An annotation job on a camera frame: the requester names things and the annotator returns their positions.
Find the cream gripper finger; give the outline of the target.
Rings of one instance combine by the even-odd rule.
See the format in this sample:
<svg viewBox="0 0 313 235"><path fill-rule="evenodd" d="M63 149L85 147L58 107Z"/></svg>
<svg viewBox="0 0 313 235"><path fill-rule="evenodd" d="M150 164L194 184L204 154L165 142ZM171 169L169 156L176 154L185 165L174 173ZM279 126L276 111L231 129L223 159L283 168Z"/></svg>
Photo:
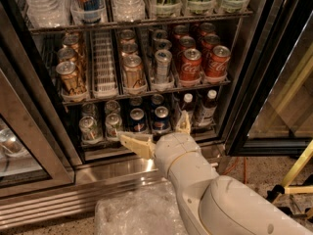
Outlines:
<svg viewBox="0 0 313 235"><path fill-rule="evenodd" d="M183 111L176 123L175 131L180 133L191 133L190 118L187 111Z"/></svg>
<svg viewBox="0 0 313 235"><path fill-rule="evenodd" d="M149 160L154 156L156 144L152 134L118 131L117 137L125 148L141 158Z"/></svg>

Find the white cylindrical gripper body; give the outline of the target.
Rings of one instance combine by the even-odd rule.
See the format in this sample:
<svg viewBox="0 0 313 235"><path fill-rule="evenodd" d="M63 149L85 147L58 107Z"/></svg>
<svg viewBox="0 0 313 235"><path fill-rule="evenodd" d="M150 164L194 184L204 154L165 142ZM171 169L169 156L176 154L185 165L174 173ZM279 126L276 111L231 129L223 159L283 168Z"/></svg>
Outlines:
<svg viewBox="0 0 313 235"><path fill-rule="evenodd" d="M176 159L190 153L199 152L200 146L187 133L173 132L163 135L157 142L154 153L156 167L164 177Z"/></svg>

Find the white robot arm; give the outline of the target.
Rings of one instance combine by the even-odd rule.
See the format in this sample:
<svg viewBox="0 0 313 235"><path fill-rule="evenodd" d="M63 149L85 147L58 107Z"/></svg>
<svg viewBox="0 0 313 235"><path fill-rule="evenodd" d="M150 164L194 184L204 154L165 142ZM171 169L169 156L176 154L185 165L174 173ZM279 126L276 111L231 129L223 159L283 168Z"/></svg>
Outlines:
<svg viewBox="0 0 313 235"><path fill-rule="evenodd" d="M150 134L119 131L117 137L172 183L189 235L313 235L239 180L218 174L190 135L186 113L156 142Z"/></svg>

